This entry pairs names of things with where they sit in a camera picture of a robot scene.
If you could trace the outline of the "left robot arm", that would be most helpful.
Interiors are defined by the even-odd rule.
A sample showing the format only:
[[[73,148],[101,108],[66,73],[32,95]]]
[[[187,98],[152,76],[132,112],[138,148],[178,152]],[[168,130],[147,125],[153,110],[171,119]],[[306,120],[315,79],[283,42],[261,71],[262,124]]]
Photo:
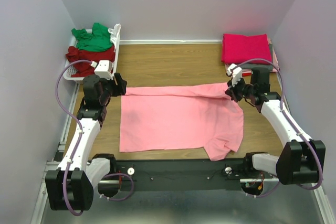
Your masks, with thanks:
[[[79,216],[90,209],[94,189],[104,179],[116,175],[112,154],[97,154],[89,159],[93,143],[107,115],[111,98],[125,95],[127,82],[119,73],[113,77],[92,74],[83,80],[79,111],[73,116],[76,130],[68,150],[55,170],[49,170],[45,184],[52,210],[68,210]]]

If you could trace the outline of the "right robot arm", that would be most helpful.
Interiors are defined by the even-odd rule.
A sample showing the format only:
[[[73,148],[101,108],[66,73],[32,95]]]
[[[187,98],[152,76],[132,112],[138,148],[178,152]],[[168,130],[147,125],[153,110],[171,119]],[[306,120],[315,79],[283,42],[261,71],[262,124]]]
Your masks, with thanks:
[[[314,190],[323,181],[325,145],[311,138],[293,119],[283,98],[270,89],[270,72],[266,68],[253,68],[246,83],[243,70],[231,64],[226,71],[230,77],[226,94],[231,100],[245,100],[263,115],[277,133],[284,148],[280,156],[267,153],[247,153],[241,165],[242,173],[249,178],[260,171],[276,176],[283,185],[299,185]]]

